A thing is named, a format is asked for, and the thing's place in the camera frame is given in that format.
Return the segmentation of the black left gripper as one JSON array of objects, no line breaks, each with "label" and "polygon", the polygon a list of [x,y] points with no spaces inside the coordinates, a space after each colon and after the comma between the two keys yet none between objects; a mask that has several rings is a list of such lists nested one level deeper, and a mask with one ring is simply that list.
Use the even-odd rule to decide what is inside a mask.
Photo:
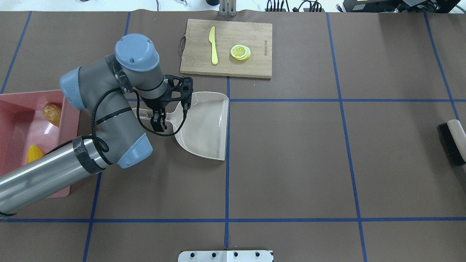
[{"label": "black left gripper", "polygon": [[180,102],[182,105],[183,118],[187,117],[191,108],[193,95],[193,79],[191,77],[178,77],[166,75],[163,82],[148,91],[141,90],[140,96],[144,103],[153,111],[151,127],[154,132],[165,132],[166,110],[163,109],[171,102]]}]

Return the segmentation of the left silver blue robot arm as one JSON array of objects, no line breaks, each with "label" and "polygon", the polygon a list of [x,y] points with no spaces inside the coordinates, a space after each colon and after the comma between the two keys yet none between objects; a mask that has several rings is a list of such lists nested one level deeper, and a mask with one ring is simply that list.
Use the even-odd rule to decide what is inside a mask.
[{"label": "left silver blue robot arm", "polygon": [[166,106],[179,102],[185,120],[193,94],[193,79],[166,75],[153,42],[138,33],[118,40],[113,54],[64,74],[59,85],[68,103],[89,111],[91,133],[3,175],[2,219],[112,164],[129,168],[148,158],[147,132],[166,136]]}]

